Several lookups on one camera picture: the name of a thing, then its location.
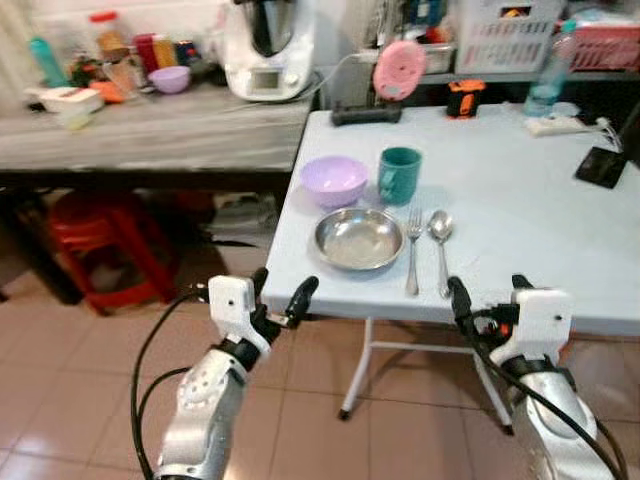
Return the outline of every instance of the shelf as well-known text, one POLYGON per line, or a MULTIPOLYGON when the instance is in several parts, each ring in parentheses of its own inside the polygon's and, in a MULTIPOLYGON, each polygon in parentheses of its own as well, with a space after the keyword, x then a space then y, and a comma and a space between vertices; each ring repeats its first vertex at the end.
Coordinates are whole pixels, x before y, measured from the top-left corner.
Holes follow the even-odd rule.
MULTIPOLYGON (((528 83, 538 78, 539 73, 435 73, 423 75, 420 85, 443 85, 465 78, 479 78, 487 83, 528 83)), ((640 82, 637 72, 574 72, 568 82, 640 82)))

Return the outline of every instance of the stainless steel bowl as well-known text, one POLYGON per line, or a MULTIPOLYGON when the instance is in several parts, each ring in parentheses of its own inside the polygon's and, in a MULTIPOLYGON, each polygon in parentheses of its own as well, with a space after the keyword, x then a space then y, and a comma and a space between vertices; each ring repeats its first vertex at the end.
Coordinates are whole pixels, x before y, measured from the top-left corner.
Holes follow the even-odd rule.
POLYGON ((404 246, 400 225, 390 215, 365 208, 343 208, 316 226, 322 258, 336 267, 373 270, 392 263, 404 246))

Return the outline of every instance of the plastic bowl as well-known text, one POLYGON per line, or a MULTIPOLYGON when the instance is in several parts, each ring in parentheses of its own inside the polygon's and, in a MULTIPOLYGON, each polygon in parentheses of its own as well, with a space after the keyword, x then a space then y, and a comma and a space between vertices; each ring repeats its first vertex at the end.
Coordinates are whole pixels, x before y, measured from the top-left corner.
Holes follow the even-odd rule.
POLYGON ((149 74, 149 80, 162 93, 180 93, 189 86, 189 67, 167 67, 149 74))
POLYGON ((302 169, 302 184, 322 207, 344 207, 355 203, 367 186, 367 168, 343 156, 321 157, 302 169))

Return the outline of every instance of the pink basket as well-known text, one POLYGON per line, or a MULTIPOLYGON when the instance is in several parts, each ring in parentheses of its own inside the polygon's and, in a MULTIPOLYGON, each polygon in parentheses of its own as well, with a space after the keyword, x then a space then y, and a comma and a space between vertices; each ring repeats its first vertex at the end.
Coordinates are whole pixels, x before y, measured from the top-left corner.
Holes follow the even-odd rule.
POLYGON ((640 27, 581 27, 572 70, 627 70, 640 67, 640 27))

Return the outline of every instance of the countertop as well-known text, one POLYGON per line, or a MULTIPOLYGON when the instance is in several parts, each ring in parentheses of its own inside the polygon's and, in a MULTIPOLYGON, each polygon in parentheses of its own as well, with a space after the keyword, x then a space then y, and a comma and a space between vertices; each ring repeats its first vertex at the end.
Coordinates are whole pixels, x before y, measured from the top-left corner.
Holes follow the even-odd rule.
MULTIPOLYGON (((313 243, 326 211, 301 185, 313 158, 344 154, 362 161, 369 186, 359 206, 384 209, 377 196, 377 169, 388 146, 424 154, 414 202, 425 216, 450 212, 455 231, 446 244, 451 275, 467 286, 473 307, 509 301, 511 275, 573 297, 579 331, 640 335, 640 170, 628 164, 613 190, 573 178, 601 135, 533 138, 520 113, 482 105, 477 118, 452 121, 440 107, 406 108, 396 125, 335 128, 330 112, 309 117, 267 267, 263 299, 281 311, 296 286, 317 275, 311 312, 351 318, 451 322, 440 298, 435 242, 425 232, 417 243, 420 295, 404 292, 409 249, 389 268, 346 272, 324 263, 313 243)), ((388 208, 401 222, 409 206, 388 208)))
POLYGON ((0 118, 0 174, 29 171, 290 172, 310 100, 251 104, 203 85, 110 105, 71 132, 48 113, 0 118))

